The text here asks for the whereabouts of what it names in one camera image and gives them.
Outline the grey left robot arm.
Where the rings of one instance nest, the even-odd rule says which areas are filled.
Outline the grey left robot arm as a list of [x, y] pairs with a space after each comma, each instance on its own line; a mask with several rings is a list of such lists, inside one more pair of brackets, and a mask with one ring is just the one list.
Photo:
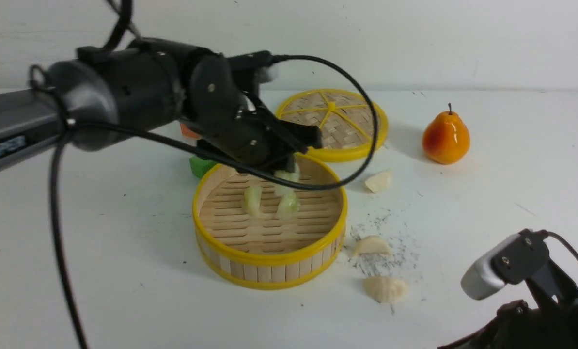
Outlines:
[[178, 121], [198, 136], [193, 153], [231, 159], [265, 173], [292, 169], [295, 153], [322, 148], [317, 126], [278, 119], [259, 98], [259, 85], [276, 59], [269, 51], [227, 58], [208, 48], [160, 38], [134, 40], [100, 53], [35, 66], [43, 83], [0, 94], [0, 171], [56, 145], [69, 128], [85, 124], [72, 143], [98, 152], [128, 136], [90, 122], [149, 132]]

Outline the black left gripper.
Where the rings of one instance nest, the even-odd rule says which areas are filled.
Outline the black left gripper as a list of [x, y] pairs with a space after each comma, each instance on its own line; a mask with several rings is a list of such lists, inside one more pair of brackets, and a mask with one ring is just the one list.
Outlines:
[[78, 49], [78, 143], [99, 150], [173, 121], [200, 135], [195, 155], [257, 170], [296, 172], [295, 153], [323, 148], [322, 131], [277, 119], [259, 97], [277, 62], [269, 51], [225, 57], [160, 38], [126, 49]]

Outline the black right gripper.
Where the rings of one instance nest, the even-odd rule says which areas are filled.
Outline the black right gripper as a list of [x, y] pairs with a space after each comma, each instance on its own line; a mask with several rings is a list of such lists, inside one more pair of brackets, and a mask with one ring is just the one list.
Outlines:
[[569, 277], [526, 281], [536, 308], [518, 300], [500, 307], [476, 332], [444, 349], [578, 349], [578, 287]]

